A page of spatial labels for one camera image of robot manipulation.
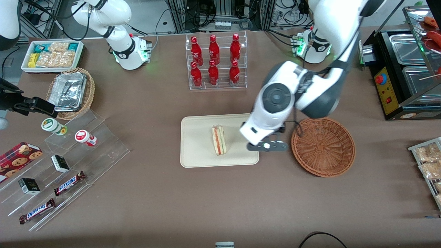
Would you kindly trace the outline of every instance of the yellow control panel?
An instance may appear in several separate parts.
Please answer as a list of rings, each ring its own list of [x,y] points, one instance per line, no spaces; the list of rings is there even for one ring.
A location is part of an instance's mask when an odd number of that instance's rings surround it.
[[[399,105],[392,84],[390,83],[386,67],[375,75],[374,80],[375,85],[377,85],[378,94],[380,95],[381,105],[383,106],[386,115],[388,115],[397,109]]]

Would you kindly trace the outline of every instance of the snickers bar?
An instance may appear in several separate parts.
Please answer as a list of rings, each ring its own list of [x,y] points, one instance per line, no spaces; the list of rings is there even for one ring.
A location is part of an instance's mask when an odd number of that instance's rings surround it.
[[[25,224],[26,222],[30,221],[35,216],[42,214],[43,212],[45,212],[46,210],[48,210],[50,208],[55,208],[55,201],[53,198],[51,198],[45,204],[34,209],[32,212],[29,212],[28,214],[24,214],[24,215],[20,216],[20,224],[21,225]]]
[[[76,174],[73,178],[71,178],[69,181],[65,182],[58,188],[54,189],[55,196],[59,196],[63,191],[66,191],[70,189],[72,186],[74,186],[76,183],[78,183],[81,179],[85,178],[83,171],[80,171],[80,173]]]

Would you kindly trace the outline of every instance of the cookie box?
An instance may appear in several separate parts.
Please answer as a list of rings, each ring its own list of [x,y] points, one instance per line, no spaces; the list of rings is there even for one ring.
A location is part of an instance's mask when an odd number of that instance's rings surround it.
[[[21,142],[0,156],[0,183],[42,155],[39,147]]]
[[[78,43],[78,47],[75,51],[74,61],[72,62],[71,67],[57,67],[57,68],[32,68],[28,66],[29,59],[31,58],[31,54],[34,53],[35,47],[38,45],[48,44],[51,42],[69,42],[69,43]],[[81,41],[73,41],[73,40],[45,40],[45,41],[33,41],[29,44],[29,48],[26,52],[26,56],[23,59],[22,70],[27,73],[54,73],[54,72],[62,72],[73,70],[77,68],[77,65],[80,61],[81,53],[83,50],[83,43]]]

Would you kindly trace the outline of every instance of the red cookie box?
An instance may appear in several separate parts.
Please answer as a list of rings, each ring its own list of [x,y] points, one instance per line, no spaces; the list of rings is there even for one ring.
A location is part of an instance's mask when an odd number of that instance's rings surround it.
[[[39,147],[21,142],[0,156],[0,183],[42,155]]]

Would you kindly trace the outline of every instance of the empty wicker basket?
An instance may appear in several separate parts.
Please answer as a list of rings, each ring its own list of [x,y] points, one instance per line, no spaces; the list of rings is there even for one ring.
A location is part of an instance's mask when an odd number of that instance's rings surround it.
[[[354,163],[355,144],[349,131],[330,118],[304,119],[302,135],[292,134],[295,158],[307,171],[320,177],[336,177]]]

